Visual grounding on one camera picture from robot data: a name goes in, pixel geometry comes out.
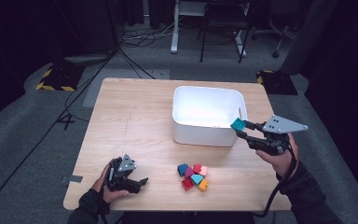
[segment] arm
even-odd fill
[[[281,194],[285,194],[289,198],[297,223],[342,223],[324,202],[326,197],[315,178],[299,161],[298,146],[290,133],[289,136],[298,163],[290,178],[283,183],[280,191]],[[270,156],[261,150],[257,150],[256,154],[272,165],[278,179],[285,175],[292,159],[287,150],[279,156]]]
[[[103,179],[108,167],[108,165],[105,166],[100,178],[98,178],[94,185],[92,185],[92,188],[80,198],[78,208],[68,218],[68,224],[97,224],[98,215],[109,214],[109,205],[112,201],[129,194],[126,190],[110,191],[107,186],[102,188]]]

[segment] black cable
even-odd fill
[[[297,160],[296,160],[296,156],[295,153],[293,152],[293,148],[289,143],[289,147],[285,146],[285,145],[281,145],[282,147],[286,147],[286,149],[290,152],[290,154],[292,155],[292,159],[290,161],[290,166],[289,169],[287,170],[286,174],[284,175],[284,177],[278,182],[277,186],[274,188],[274,190],[271,192],[271,194],[269,195],[268,201],[267,201],[267,205],[266,208],[264,209],[264,212],[262,214],[257,214],[257,213],[252,213],[255,217],[265,217],[268,213],[269,213],[269,208],[271,207],[272,201],[274,200],[275,195],[277,194],[278,190],[281,188],[281,185],[286,182],[286,180],[288,180],[290,178],[290,176],[292,175],[293,171],[296,168],[297,165]]]
[[[126,53],[124,53],[124,51],[119,48],[118,49],[120,51],[120,53],[126,58],[126,60],[128,59],[130,62],[132,62],[133,64],[135,64],[137,67],[139,67],[145,74],[147,74],[148,76],[150,76],[153,79],[156,79],[155,77],[153,77],[152,75],[150,75],[148,72],[146,72],[143,67],[141,67],[139,64],[137,64],[136,62],[134,62]]]
[[[130,65],[130,67],[132,68],[132,70],[136,73],[136,75],[139,77],[139,78],[142,78],[141,75],[139,75],[138,71],[136,71],[136,69],[133,67],[132,63],[130,62],[129,59],[127,59],[123,53],[120,52],[120,54],[124,57],[124,59],[126,60],[126,62]]]
[[[90,78],[89,78],[88,80],[86,80],[83,84],[81,84],[81,85],[78,87],[78,89],[87,84],[87,86],[85,87],[85,89],[86,89],[86,88],[90,85],[90,83],[92,82],[92,80],[94,80],[94,78],[97,77],[97,75],[98,75],[98,73],[96,73],[94,76],[90,77]],[[66,100],[65,100],[66,112],[67,112],[69,115],[71,115],[72,117],[76,118],[76,119],[79,119],[79,120],[82,120],[82,121],[85,121],[85,122],[90,122],[90,121],[87,120],[87,119],[82,119],[82,118],[79,118],[79,117],[75,116],[74,114],[72,114],[72,113],[69,111],[69,107],[67,106],[67,104],[68,104],[68,101],[69,101],[69,99],[71,98],[71,96],[72,96],[73,94],[74,94],[74,91],[72,91],[71,94],[69,94],[69,96],[68,96],[68,97],[66,98]]]
[[[135,35],[127,35],[127,33],[125,33],[121,38],[122,45],[125,46],[125,47],[128,47],[128,48],[137,48],[137,47],[149,46],[149,45],[153,44],[156,40],[160,40],[160,39],[164,38],[167,35],[172,35],[173,33],[170,33],[170,34],[164,34],[164,33],[172,30],[173,26],[174,26],[174,23],[172,23],[171,25],[167,26],[164,29],[152,32],[150,34],[146,34],[146,32],[149,31],[150,29],[145,29],[145,31],[144,31],[144,33],[142,35],[138,35],[137,31],[128,31],[127,33],[135,33]],[[128,43],[129,40],[133,40],[133,39],[138,39],[138,43],[135,43],[135,44],[134,43]]]
[[[112,57],[110,57],[108,60],[106,60],[105,63],[103,63],[97,70],[96,75],[94,75],[93,79],[101,72],[103,67],[110,61]],[[36,143],[36,145],[31,149],[30,152],[22,159],[22,161],[17,165],[17,167],[14,169],[14,171],[9,175],[9,177],[4,181],[4,183],[0,187],[0,192],[5,187],[5,185],[8,183],[8,181],[11,179],[11,177],[17,173],[17,171],[21,168],[21,166],[25,163],[25,161],[31,156],[31,154],[37,149],[37,147],[43,142],[43,140],[46,138],[46,136],[49,134],[51,129],[54,127],[54,125],[57,123],[57,121],[60,120],[61,116],[67,111],[67,108],[69,108],[81,95],[81,93],[78,94],[78,96],[61,112],[61,114],[56,118],[56,120],[48,127],[48,130],[43,134],[43,136],[39,139],[39,141]]]

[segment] sleeve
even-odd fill
[[[99,214],[109,213],[109,205],[95,189],[89,189],[80,198],[78,208],[69,216],[68,224],[97,224]]]
[[[292,178],[282,184],[280,192],[289,198],[297,223],[342,223],[325,203],[326,196],[301,161]]]

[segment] red block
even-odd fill
[[[188,177],[184,181],[182,181],[182,186],[185,191],[192,189],[194,187],[194,184],[193,181],[191,181],[191,177]]]
[[[194,173],[199,174],[201,172],[201,165],[195,164],[193,170]]]

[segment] pink block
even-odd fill
[[[201,166],[200,175],[206,176],[207,171],[208,171],[208,167]]]

